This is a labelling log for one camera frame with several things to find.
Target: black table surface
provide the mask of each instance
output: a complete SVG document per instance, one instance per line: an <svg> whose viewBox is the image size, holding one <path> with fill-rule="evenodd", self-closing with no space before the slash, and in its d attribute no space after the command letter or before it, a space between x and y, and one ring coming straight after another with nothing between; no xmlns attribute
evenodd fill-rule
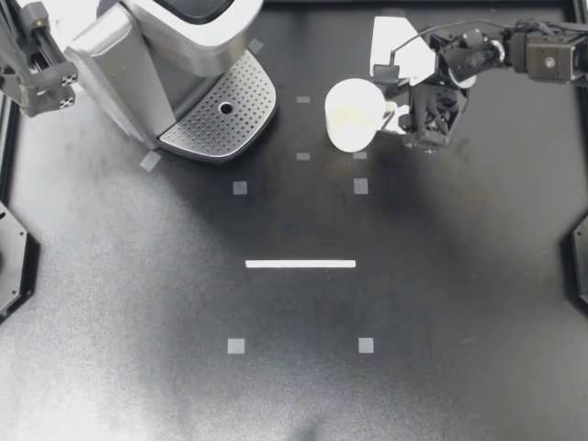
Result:
<svg viewBox="0 0 588 441"><path fill-rule="evenodd" d="M10 207L42 249L36 295L0 325L0 439L587 439L588 322L561 252L588 207L576 92L487 73L446 151L378 136L367 160L339 153L326 91L367 77L373 18L391 13L265 10L252 36L279 112L224 166L163 153L145 172L85 95L22 121ZM244 267L325 258L357 269Z"/></svg>

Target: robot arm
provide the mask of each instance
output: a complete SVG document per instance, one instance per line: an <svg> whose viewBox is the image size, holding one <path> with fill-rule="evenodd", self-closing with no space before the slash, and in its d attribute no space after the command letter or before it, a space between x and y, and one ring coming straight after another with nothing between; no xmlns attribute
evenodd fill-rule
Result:
<svg viewBox="0 0 588 441"><path fill-rule="evenodd" d="M512 68L535 81L588 86L588 26L518 22L513 27L493 24L500 28L493 33L446 30L464 24L426 29L395 49L389 65L374 67L374 82L388 98L409 93L410 112L399 124L407 147L432 152L449 145L476 75L490 69ZM395 54L423 36L436 53L435 73L409 85L400 78Z"/></svg>
<svg viewBox="0 0 588 441"><path fill-rule="evenodd" d="M42 3L0 0L0 89L27 115L72 106L77 70L51 37Z"/></svg>

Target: white cup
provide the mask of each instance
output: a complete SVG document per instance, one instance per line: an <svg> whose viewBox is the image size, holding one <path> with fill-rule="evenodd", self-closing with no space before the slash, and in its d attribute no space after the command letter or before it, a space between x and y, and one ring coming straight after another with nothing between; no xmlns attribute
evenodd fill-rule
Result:
<svg viewBox="0 0 588 441"><path fill-rule="evenodd" d="M372 142L386 113L386 99L366 80L344 80L331 89L324 103L327 133L334 146L359 152Z"/></svg>

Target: screw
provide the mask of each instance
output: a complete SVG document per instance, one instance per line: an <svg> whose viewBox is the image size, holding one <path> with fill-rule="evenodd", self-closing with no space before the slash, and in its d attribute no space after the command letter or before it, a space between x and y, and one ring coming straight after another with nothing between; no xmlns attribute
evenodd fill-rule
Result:
<svg viewBox="0 0 588 441"><path fill-rule="evenodd" d="M556 65L555 58L548 57L545 59L545 67L547 67L548 69L553 69L555 67L555 65Z"/></svg>

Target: perforated drip tray grate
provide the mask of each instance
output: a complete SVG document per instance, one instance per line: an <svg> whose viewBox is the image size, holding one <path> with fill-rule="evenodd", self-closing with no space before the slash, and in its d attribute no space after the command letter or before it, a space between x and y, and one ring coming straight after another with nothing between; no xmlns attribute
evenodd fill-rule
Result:
<svg viewBox="0 0 588 441"><path fill-rule="evenodd" d="M261 64L246 51L160 142L165 149L191 159L228 161L264 128L276 103L276 88Z"/></svg>

